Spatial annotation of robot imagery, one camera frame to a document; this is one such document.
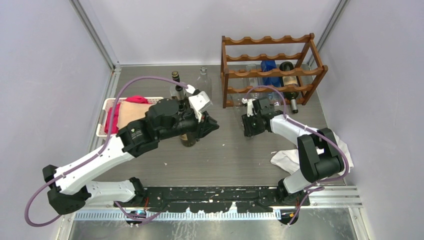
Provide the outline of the green wine bottle front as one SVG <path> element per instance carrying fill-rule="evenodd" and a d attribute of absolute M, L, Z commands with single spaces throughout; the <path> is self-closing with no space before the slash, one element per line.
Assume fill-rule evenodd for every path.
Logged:
<path fill-rule="evenodd" d="M 196 144 L 196 138 L 193 132 L 187 132 L 185 134 L 180 135 L 180 142 L 185 147 L 192 147 Z"/>

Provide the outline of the clear glass bottle front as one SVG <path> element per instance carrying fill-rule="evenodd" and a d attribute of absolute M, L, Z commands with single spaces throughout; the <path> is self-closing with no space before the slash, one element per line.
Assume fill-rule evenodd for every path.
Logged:
<path fill-rule="evenodd" d="M 255 63 L 251 63 L 251 64 L 246 65 L 245 69 L 247 71 L 256 70 L 257 69 L 257 65 Z M 260 85 L 260 80 L 259 80 L 258 77 L 247 77 L 247 78 L 244 78 L 243 85 L 245 87 L 248 87 L 248 86 L 257 87 L 257 86 Z M 255 99 L 262 98 L 263 96 L 264 95 L 262 93 L 260 93 L 260 92 L 253 92 L 252 91 L 249 94 L 249 98 L 255 98 Z"/>

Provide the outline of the dark green wine bottle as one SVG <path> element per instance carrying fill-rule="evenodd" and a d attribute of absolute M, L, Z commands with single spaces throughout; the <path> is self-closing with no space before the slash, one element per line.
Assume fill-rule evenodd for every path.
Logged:
<path fill-rule="evenodd" d="M 285 61 L 279 65 L 279 70 L 283 72 L 288 72 L 294 69 L 294 65 L 290 61 Z M 282 87 L 291 86 L 298 87 L 298 80 L 296 76 L 282 76 L 280 77 L 280 83 Z M 290 102 L 290 109 L 293 114 L 297 114 L 299 112 L 297 97 L 299 93 L 296 91 L 285 92 L 284 96 Z"/>

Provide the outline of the blue square glass bottle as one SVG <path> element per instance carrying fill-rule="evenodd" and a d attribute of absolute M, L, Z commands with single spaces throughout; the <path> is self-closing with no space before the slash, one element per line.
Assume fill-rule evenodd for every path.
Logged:
<path fill-rule="evenodd" d="M 274 60 L 263 60 L 260 63 L 260 67 L 261 67 L 261 70 L 263 72 L 268 72 L 268 71 L 271 71 L 273 69 L 276 69 L 277 65 L 276 65 L 276 62 Z M 265 85 L 265 86 L 272 85 L 275 88 L 281 87 L 281 80 L 278 76 L 263 77 L 262 82 L 263 82 L 263 85 Z M 267 93 L 267 96 L 268 96 L 268 99 L 272 103 L 275 103 L 276 101 L 278 101 L 280 99 L 279 95 L 275 91 Z"/>

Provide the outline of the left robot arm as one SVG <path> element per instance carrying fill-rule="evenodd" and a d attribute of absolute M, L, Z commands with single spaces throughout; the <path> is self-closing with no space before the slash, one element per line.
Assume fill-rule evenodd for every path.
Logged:
<path fill-rule="evenodd" d="M 189 97 L 186 106 L 176 99 L 161 99 L 148 108 L 143 118 L 129 122 L 95 151 L 62 167 L 44 167 L 49 204 L 60 215 L 104 202 L 123 207 L 141 206 L 147 194 L 138 178 L 98 182 L 96 177 L 155 150 L 162 140 L 193 134 L 198 141 L 217 130 L 217 121 L 207 113 L 210 105 L 211 101 L 203 94 Z"/>

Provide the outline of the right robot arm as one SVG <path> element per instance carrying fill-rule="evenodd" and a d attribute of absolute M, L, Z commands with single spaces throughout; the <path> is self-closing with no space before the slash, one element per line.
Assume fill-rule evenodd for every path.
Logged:
<path fill-rule="evenodd" d="M 276 188 L 278 201 L 291 205 L 297 194 L 330 177 L 343 178 L 350 170 L 346 154 L 339 148 L 329 128 L 311 128 L 275 109 L 267 98 L 242 99 L 246 113 L 241 116 L 244 135 L 253 137 L 268 131 L 280 135 L 297 147 L 299 169 L 281 179 Z"/>

